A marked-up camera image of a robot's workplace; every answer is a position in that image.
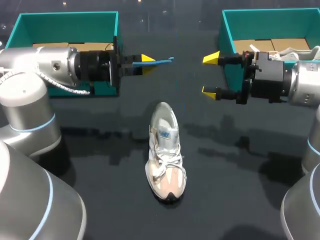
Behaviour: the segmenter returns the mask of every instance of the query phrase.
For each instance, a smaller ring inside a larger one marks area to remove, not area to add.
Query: screw
[[[56,71],[58,71],[58,70],[60,69],[59,63],[53,64],[53,69],[56,70]]]

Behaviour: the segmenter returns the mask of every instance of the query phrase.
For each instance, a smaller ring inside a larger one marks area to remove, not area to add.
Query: metal cylinder
[[[288,101],[291,105],[317,108],[320,104],[320,64],[297,62],[292,69]]]
[[[288,240],[319,240],[320,167],[316,166],[285,195],[280,211]]]
[[[83,239],[87,213],[78,193],[2,141],[0,156],[0,239]]]
[[[27,156],[55,148],[61,140],[47,88],[33,73],[21,73],[0,85],[0,104],[9,126],[0,128],[0,140]]]
[[[0,86],[0,104],[19,132],[43,126],[54,117],[45,83],[33,73],[10,77]]]
[[[312,171],[318,164],[320,164],[320,106],[316,110],[307,140],[306,152],[302,159],[303,172]]]
[[[74,47],[18,47],[0,52],[0,66],[20,71],[39,70],[54,81],[75,86],[78,79],[74,61],[78,54]]]

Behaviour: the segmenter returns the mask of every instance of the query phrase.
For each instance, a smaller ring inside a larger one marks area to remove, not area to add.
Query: blue ring
[[[314,153],[316,153],[320,156],[320,152],[311,145],[309,138],[308,138],[308,145],[311,148],[311,150],[314,151]]]
[[[316,197],[315,197],[315,193],[314,193],[314,186],[313,186],[313,180],[314,180],[314,173],[317,169],[317,167],[319,167],[320,164],[318,164],[312,171],[311,173],[311,176],[310,176],[310,193],[311,193],[311,199],[312,199],[312,202],[313,202],[313,205],[318,213],[318,215],[320,216],[320,208],[317,204],[317,201],[316,201]]]
[[[39,129],[43,129],[44,127],[48,126],[50,123],[52,123],[52,121],[55,119],[55,117],[56,117],[56,114],[54,113],[53,117],[49,121],[47,121],[45,124],[42,124],[41,126],[37,126],[35,128],[31,128],[31,129],[19,130],[19,129],[13,128],[11,125],[10,125],[10,127],[12,128],[12,130],[19,132],[19,133],[30,133],[30,132],[34,132]]]
[[[46,210],[44,212],[44,215],[43,215],[38,227],[36,228],[36,230],[34,231],[32,236],[29,238],[29,240],[34,240],[38,236],[38,234],[41,231],[41,229],[43,228],[43,226],[45,225],[45,223],[47,221],[47,218],[48,218],[48,215],[49,215],[49,212],[51,210],[52,201],[53,201],[53,198],[54,198],[54,187],[53,187],[53,184],[52,184],[51,177],[50,177],[49,173],[46,170],[44,170],[44,171],[45,171],[45,173],[46,173],[46,175],[47,175],[47,177],[49,179],[49,186],[50,186],[49,200],[48,200],[48,204],[46,206]]]

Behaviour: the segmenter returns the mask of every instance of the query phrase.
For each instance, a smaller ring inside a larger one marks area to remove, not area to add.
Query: shoe tongue
[[[158,125],[157,134],[160,148],[172,150],[177,147],[179,138],[178,129]]]

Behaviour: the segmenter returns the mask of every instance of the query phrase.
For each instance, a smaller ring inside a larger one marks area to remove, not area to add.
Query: sneaker
[[[184,193],[187,176],[180,150],[176,116],[167,103],[161,102],[152,114],[145,165],[149,185],[161,200],[174,201]]]

